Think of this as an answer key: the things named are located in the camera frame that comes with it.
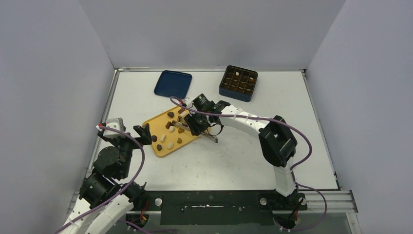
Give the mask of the yellow plastic tray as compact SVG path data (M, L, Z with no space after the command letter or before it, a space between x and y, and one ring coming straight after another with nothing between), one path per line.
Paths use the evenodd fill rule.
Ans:
M196 140L198 137L193 136L190 131L184 131L183 133L179 134L178 130L180 129L179 127L175 127L175 131L173 133L170 133L169 130L166 128L167 122L172 122L173 120L180 121L185 124L184 122L184 117L188 115L188 111L185 110L184 113L178 113L178 110L181 109L181 107L173 107L161 114L156 115L155 117L152 117L145 121L143 124L148 123L150 125L150 133L151 135L156 135L158 137L156 142L152 142L152 149L154 151L154 154L157 157L165 157L180 148L188 145L189 143L193 142ZM167 113L168 112L174 112L174 118L170 118ZM165 142L160 141L161 135L166 135L166 140ZM177 143L177 139L181 138L182 143ZM171 150L167 149L167 145L169 143L174 143L174 148ZM160 144L162 145L162 150L158 151L156 146Z

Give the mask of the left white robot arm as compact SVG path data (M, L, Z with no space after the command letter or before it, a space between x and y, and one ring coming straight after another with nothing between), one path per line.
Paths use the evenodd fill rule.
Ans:
M97 129L98 137L110 146L99 152L92 173L84 179L69 217L56 231L58 234L104 234L128 211L149 206L145 185L135 182L145 162L143 146L152 144L149 124L133 127L138 137L127 133L120 122L100 123ZM128 177L136 149L142 153L141 164L132 179L121 185L118 181Z

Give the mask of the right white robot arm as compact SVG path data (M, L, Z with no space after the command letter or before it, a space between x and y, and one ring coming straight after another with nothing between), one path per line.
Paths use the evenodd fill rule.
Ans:
M186 98L184 103L191 108L184 120L193 135L197 136L207 127L218 124L256 137L260 142L263 157L274 168L276 204L283 209L294 204L293 193L297 186L290 168L296 153L297 140L284 125L285 120L281 116L275 116L270 121L261 120L259 116L245 112L226 101L210 101L204 94L193 100Z

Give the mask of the white bar chocolate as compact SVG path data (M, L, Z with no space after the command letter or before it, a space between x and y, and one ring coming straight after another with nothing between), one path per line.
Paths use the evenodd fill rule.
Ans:
M161 142L165 142L166 137L167 137L166 135L161 135L161 137L160 137L160 141L161 141Z

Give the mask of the white swirl chocolate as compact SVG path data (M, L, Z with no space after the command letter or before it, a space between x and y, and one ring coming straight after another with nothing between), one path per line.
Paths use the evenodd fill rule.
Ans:
M169 143L168 145L167 145L167 149L168 150L171 150L171 149L173 149L174 148L174 143Z

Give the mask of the dark blue chocolate box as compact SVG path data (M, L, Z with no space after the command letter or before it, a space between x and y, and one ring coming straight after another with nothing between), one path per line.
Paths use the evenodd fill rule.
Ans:
M219 94L239 101L250 102L258 80L258 72L229 65L219 85Z

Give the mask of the dark blue box lid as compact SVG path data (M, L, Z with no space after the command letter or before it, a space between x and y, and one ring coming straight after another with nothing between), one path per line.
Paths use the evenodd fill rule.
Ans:
M191 81L191 74L165 70L156 83L154 93L161 97L175 96L184 99L187 96Z

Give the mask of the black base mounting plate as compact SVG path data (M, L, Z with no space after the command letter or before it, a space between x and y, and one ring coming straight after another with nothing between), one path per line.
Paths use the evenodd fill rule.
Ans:
M303 193L284 197L274 190L147 191L126 220L146 225L160 215L161 225L292 224L307 210Z

